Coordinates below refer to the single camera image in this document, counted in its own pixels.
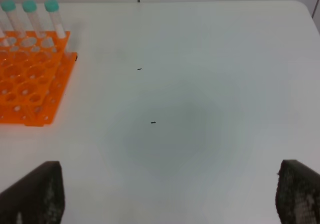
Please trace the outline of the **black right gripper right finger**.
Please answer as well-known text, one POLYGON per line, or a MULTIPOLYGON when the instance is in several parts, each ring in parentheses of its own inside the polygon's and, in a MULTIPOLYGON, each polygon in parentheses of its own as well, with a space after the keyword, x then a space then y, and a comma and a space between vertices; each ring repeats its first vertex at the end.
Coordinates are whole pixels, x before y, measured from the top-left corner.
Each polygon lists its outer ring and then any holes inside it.
POLYGON ((297 160, 283 160, 275 206, 281 223, 319 223, 319 174, 297 160))

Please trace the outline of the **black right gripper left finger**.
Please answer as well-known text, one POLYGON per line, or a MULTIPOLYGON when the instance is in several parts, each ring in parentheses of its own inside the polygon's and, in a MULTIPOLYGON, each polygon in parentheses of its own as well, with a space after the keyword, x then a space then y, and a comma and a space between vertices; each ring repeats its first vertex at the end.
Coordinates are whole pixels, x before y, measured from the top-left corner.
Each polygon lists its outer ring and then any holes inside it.
POLYGON ((65 191, 59 161, 46 161, 0 193, 1 223, 61 223, 65 191))

